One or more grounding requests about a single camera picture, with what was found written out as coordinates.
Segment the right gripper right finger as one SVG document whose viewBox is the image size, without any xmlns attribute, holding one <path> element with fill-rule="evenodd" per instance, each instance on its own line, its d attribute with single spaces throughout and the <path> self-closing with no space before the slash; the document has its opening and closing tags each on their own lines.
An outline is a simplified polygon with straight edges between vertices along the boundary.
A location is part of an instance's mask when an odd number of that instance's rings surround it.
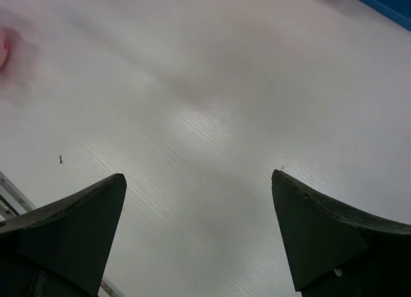
<svg viewBox="0 0 411 297">
<path fill-rule="evenodd" d="M 272 174 L 275 213 L 302 296 L 410 296 L 410 225 Z"/>
</svg>

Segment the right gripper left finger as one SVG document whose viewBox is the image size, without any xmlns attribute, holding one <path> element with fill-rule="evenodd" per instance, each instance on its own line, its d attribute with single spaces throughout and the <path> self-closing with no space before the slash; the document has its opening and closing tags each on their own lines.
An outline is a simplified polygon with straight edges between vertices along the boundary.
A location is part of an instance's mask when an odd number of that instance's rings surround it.
<svg viewBox="0 0 411 297">
<path fill-rule="evenodd" d="M 1 220 L 1 296 L 98 296 L 126 188 L 113 174 Z"/>
</svg>

